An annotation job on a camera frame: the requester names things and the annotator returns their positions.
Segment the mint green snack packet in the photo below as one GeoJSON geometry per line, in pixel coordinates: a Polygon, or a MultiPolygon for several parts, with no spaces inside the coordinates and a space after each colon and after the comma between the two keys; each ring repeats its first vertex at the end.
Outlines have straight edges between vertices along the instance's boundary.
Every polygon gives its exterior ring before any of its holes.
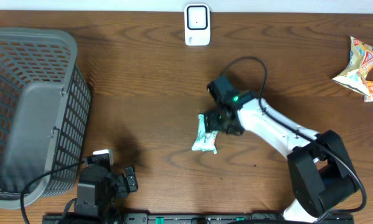
{"type": "Polygon", "coordinates": [[[211,151],[214,154],[217,154],[217,148],[215,146],[215,140],[218,135],[218,131],[212,131],[210,133],[205,131],[204,115],[199,114],[198,116],[199,125],[197,138],[194,144],[191,147],[192,151],[211,151]]]}

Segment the yellow snack bag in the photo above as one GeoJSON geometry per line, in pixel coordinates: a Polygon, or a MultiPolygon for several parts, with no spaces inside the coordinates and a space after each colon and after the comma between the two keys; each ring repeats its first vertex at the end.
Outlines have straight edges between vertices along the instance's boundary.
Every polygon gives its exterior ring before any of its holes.
{"type": "Polygon", "coordinates": [[[332,81],[364,96],[369,96],[366,78],[373,69],[373,47],[353,36],[350,36],[350,43],[349,63],[340,74],[332,78],[332,81]]]}

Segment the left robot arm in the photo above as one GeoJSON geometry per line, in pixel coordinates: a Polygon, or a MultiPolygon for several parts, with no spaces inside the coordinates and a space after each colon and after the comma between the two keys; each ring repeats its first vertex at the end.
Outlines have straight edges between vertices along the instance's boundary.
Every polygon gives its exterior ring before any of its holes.
{"type": "Polygon", "coordinates": [[[70,205],[66,205],[59,223],[123,223],[113,202],[137,190],[134,167],[127,167],[117,175],[107,166],[90,165],[81,170],[77,198],[72,200],[74,212],[70,213],[70,205]]]}

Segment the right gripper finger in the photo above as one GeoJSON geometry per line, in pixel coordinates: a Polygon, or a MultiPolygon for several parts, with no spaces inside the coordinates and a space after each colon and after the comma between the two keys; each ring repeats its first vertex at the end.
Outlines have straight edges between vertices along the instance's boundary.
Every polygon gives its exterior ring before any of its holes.
{"type": "Polygon", "coordinates": [[[244,133],[245,129],[240,125],[228,125],[225,132],[226,134],[233,134],[236,136],[241,136],[244,133]]]}
{"type": "Polygon", "coordinates": [[[219,130],[219,112],[217,110],[207,110],[204,112],[204,127],[207,133],[219,130]]]}

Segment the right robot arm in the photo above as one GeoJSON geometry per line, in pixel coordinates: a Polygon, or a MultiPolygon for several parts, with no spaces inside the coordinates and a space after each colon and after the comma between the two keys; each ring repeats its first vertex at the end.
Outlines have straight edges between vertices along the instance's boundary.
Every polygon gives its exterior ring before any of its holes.
{"type": "Polygon", "coordinates": [[[217,108],[204,113],[207,133],[256,134],[288,163],[295,200],[283,212],[289,221],[317,223],[362,188],[341,137],[307,129],[274,110],[261,95],[237,90],[221,76],[207,85],[217,108]]]}

